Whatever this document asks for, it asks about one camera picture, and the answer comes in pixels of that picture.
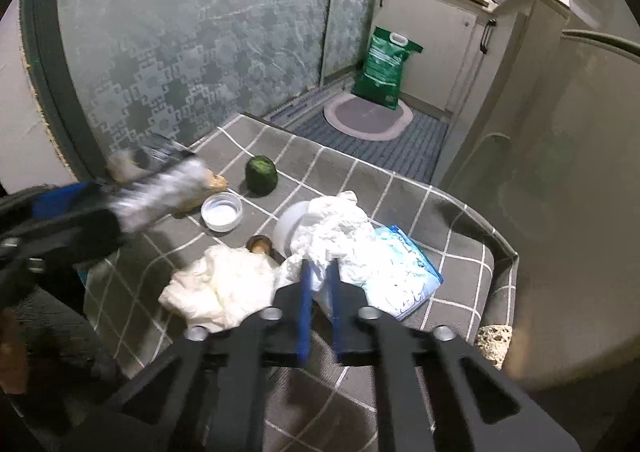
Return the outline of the white tissue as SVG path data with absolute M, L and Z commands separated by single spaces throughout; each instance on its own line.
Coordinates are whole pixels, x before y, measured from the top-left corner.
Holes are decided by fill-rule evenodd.
M 291 256 L 280 265 L 277 284 L 297 282 L 302 261 L 307 259 L 312 269 L 312 298 L 324 313 L 331 314 L 326 268 L 337 259 L 341 280 L 363 288 L 376 260 L 374 237 L 374 227 L 354 192 L 314 198 L 294 232 Z

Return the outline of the blue tissue pack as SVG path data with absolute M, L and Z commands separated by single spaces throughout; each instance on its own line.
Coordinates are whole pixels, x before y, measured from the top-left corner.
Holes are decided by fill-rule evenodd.
M 421 307 L 444 279 L 432 261 L 397 225 L 377 227 L 375 263 L 363 284 L 368 302 L 402 320 Z

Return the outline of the brown nut shell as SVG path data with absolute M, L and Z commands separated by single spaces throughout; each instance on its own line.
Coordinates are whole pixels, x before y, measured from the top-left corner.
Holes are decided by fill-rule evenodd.
M 257 255 L 273 255 L 273 245 L 271 239 L 265 235 L 254 235 L 246 243 L 246 249 L 250 253 L 257 253 Z

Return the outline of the silver foil wrapper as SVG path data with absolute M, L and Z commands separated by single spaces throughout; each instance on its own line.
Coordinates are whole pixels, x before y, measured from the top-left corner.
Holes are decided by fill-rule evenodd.
M 200 157 L 191 155 L 120 186 L 107 195 L 106 208 L 115 216 L 122 233 L 143 231 L 172 215 L 191 194 L 204 189 L 209 171 Z

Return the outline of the white paper towel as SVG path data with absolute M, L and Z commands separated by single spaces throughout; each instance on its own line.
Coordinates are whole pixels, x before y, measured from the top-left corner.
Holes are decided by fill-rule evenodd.
M 189 327 L 224 331 L 271 305 L 278 269 L 264 253 L 213 245 L 189 267 L 172 273 L 158 302 Z

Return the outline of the ginger root piece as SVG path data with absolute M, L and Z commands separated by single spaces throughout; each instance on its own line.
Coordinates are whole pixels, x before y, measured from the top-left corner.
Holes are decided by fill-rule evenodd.
M 209 171 L 207 178 L 207 185 L 204 189 L 198 191 L 198 193 L 191 194 L 185 199 L 178 207 L 178 209 L 172 213 L 175 218 L 182 218 L 195 209 L 199 209 L 207 198 L 228 191 L 228 181 L 222 175 L 215 175 L 215 173 Z

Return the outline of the white kitchen cabinet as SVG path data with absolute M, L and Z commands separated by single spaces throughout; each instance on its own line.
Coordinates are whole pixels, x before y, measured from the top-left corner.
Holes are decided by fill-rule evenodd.
M 523 5 L 471 0 L 375 0 L 372 26 L 423 46 L 406 63 L 400 97 L 436 117 L 482 103 L 524 31 Z

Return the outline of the grey checkered tablecloth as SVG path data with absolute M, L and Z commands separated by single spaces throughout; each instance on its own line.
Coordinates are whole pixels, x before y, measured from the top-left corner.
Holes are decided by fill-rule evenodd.
M 224 328 L 263 307 L 304 259 L 367 276 L 368 298 L 395 313 L 416 299 L 373 235 L 399 227 L 442 285 L 407 316 L 427 331 L 452 326 L 495 365 L 513 325 L 518 254 L 482 216 L 436 187 L 362 158 L 238 116 L 198 149 L 243 207 L 216 234 L 191 213 L 168 217 L 88 274 L 85 311 L 127 375 L 148 365 L 186 323 Z

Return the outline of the green round fruit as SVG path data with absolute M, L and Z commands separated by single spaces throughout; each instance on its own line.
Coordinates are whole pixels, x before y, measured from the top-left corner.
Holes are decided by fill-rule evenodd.
M 254 156 L 245 165 L 245 184 L 256 195 L 265 196 L 278 185 L 278 170 L 274 162 L 266 156 Z

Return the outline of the small white plastic lid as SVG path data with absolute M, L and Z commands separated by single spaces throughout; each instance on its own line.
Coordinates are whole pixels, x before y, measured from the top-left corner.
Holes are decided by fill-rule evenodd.
M 229 192 L 209 196 L 201 205 L 201 217 L 209 230 L 227 233 L 241 222 L 243 206 L 239 198 Z

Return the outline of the striped blue floor mat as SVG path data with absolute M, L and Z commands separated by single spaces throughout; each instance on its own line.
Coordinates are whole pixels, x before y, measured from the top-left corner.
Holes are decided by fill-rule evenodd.
M 446 112 L 411 107 L 407 97 L 386 108 L 352 94 L 347 82 L 297 97 L 262 119 L 424 183 L 433 178 L 449 128 Z

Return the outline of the oval grey pink mat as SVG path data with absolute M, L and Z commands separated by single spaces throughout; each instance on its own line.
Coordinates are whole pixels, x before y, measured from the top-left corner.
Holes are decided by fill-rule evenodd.
M 371 142 L 397 139 L 413 120 L 412 110 L 402 100 L 392 109 L 346 92 L 328 100 L 323 115 L 334 129 Z

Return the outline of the frosted sliding glass door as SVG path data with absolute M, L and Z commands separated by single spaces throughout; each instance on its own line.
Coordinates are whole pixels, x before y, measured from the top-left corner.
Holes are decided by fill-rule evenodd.
M 70 167 L 157 133 L 189 145 L 355 69 L 373 0 L 20 0 L 30 77 Z

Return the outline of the green rice bag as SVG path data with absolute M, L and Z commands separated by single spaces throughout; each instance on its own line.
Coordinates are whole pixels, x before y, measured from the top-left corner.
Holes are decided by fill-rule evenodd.
M 422 45 L 395 31 L 376 26 L 361 74 L 352 87 L 352 94 L 395 110 L 405 63 L 412 54 L 422 52 Z

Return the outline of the white refrigerator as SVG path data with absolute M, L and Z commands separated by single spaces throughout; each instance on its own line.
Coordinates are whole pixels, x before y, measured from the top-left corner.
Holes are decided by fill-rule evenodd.
M 440 184 L 518 253 L 506 370 L 544 388 L 639 354 L 639 47 L 558 0 L 492 17 L 483 103 Z

